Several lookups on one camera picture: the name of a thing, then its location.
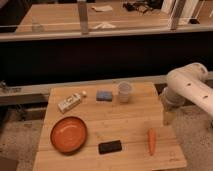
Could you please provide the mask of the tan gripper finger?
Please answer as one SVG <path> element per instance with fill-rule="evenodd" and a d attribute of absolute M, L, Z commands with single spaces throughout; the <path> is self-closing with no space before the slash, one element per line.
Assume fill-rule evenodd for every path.
<path fill-rule="evenodd" d="M 175 117 L 176 117 L 176 113 L 174 111 L 165 111 L 164 117 L 163 117 L 163 123 L 165 125 L 171 125 Z"/>

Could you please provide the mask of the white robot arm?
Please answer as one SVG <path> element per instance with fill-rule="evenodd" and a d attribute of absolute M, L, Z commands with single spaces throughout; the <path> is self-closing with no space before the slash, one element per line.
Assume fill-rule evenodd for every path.
<path fill-rule="evenodd" d="M 164 106 L 163 124 L 170 125 L 174 110 L 186 100 L 191 101 L 213 117 L 213 89 L 205 84 L 208 70 L 201 63 L 191 63 L 171 70 L 166 75 L 167 86 L 160 94 Z"/>

